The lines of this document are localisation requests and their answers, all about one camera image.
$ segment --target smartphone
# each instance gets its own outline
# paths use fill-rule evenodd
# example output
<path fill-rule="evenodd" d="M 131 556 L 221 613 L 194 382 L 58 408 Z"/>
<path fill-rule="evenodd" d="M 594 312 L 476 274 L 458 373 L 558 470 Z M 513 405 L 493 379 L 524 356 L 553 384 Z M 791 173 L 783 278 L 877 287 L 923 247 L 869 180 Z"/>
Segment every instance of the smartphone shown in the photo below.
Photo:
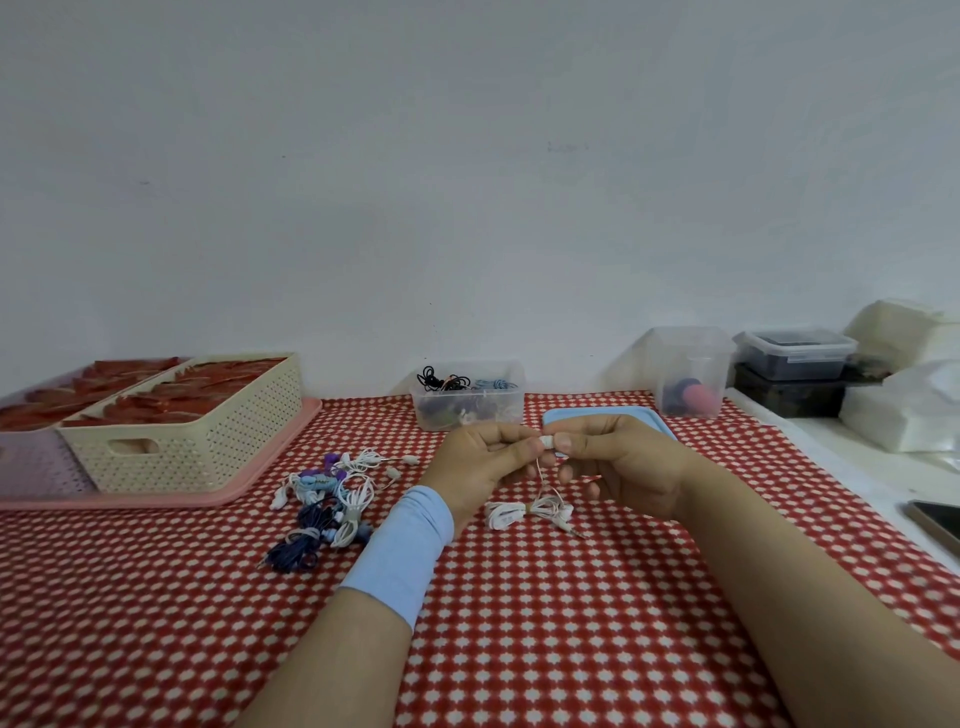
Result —
<path fill-rule="evenodd" d="M 960 505 L 911 500 L 903 512 L 960 559 Z"/>

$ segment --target right hand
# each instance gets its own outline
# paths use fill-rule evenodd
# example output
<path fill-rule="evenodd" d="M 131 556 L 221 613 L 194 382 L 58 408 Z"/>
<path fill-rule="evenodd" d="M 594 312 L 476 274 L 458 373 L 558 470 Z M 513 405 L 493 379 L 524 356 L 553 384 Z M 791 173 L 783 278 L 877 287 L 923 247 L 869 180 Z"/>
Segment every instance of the right hand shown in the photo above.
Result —
<path fill-rule="evenodd" d="M 615 500 L 659 519 L 678 519 L 684 487 L 703 469 L 704 456 L 630 415 L 590 415 L 558 420 L 543 429 L 557 452 L 569 455 L 560 482 L 600 475 L 587 498 Z"/>

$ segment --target tablecloth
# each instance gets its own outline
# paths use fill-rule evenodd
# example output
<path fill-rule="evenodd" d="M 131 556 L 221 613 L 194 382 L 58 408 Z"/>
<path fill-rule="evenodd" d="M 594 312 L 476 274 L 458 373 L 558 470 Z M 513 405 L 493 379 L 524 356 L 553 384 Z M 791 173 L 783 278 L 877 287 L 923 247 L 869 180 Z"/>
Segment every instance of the tablecloth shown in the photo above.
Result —
<path fill-rule="evenodd" d="M 637 392 L 528 395 L 526 420 L 538 424 L 552 407 L 620 404 L 652 401 Z M 960 580 L 777 429 L 729 402 L 717 420 L 666 420 L 960 658 Z M 428 460 L 442 438 L 418 430 L 407 397 L 331 400 L 229 505 L 0 514 L 0 728 L 229 725 L 359 553 L 323 550 L 307 573 L 263 568 L 294 524 L 293 507 L 269 509 L 278 482 L 328 451 Z M 406 468 L 380 494 L 366 514 L 374 525 L 422 468 Z M 536 489 L 496 497 L 529 500 Z M 535 519 L 492 532 L 478 515 L 444 552 L 396 724 L 788 725 L 686 532 L 562 492 L 588 542 Z"/>

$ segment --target hand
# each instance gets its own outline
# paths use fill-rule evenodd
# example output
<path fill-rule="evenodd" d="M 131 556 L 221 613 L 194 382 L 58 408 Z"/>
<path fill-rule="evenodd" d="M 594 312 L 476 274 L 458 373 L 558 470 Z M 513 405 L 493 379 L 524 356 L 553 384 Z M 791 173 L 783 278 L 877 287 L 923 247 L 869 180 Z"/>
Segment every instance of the hand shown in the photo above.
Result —
<path fill-rule="evenodd" d="M 717 467 L 630 415 L 558 420 L 543 432 L 570 456 L 560 468 L 561 483 L 600 475 L 587 485 L 589 499 L 615 500 L 660 519 L 678 519 L 684 485 L 694 473 Z"/>
<path fill-rule="evenodd" d="M 477 509 L 502 481 L 536 478 L 533 462 L 552 467 L 553 453 L 544 454 L 540 433 L 523 425 L 480 423 L 450 432 L 437 449 L 420 485 L 433 488 L 453 514 L 459 536 Z"/>

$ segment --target plastic basket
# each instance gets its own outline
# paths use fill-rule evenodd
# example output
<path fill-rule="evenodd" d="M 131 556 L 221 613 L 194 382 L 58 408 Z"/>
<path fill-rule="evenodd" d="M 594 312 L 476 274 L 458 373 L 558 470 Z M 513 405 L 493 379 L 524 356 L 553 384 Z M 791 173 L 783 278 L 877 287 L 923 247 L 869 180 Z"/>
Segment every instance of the plastic basket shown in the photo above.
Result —
<path fill-rule="evenodd" d="M 208 493 L 226 485 L 302 408 L 294 353 L 201 356 L 131 387 L 147 392 L 188 367 L 286 357 L 199 420 L 180 425 L 59 427 L 104 493 Z M 99 416 L 111 397 L 67 418 Z"/>
<path fill-rule="evenodd" d="M 36 389 L 69 384 L 84 368 L 7 395 L 0 407 L 19 404 Z M 0 498 L 70 497 L 95 490 L 54 425 L 0 432 Z"/>

